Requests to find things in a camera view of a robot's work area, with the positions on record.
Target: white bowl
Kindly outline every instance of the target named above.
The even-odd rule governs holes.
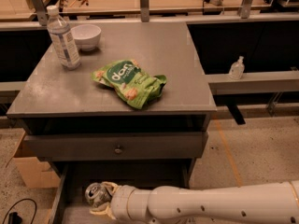
[[[83,24],[71,29],[77,47],[84,51],[95,49],[100,41],[101,28],[92,24]]]

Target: gray tabletop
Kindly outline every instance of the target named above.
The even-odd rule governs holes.
[[[81,52],[82,65],[67,71],[50,46],[8,110],[9,117],[196,114],[216,110],[184,22],[94,24],[102,29],[99,49]],[[92,81],[92,71],[122,59],[137,60],[152,76],[166,75],[162,97],[135,110],[116,92]]]

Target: chip bag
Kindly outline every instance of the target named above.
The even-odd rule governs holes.
[[[138,66],[135,60],[109,63],[94,71],[92,78],[113,88],[123,101],[137,109],[160,97],[166,84],[166,76],[151,77]]]

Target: small white bottle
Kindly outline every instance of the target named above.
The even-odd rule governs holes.
[[[243,64],[243,56],[239,57],[239,60],[237,62],[233,63],[229,72],[229,76],[231,79],[240,79],[244,72],[244,64]]]
[[[81,65],[78,49],[69,24],[59,15],[56,6],[48,6],[49,20],[47,29],[53,46],[63,67],[74,70]]]

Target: bottle cap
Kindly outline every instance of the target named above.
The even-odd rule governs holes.
[[[59,14],[59,10],[55,5],[47,6],[47,11],[50,16]]]

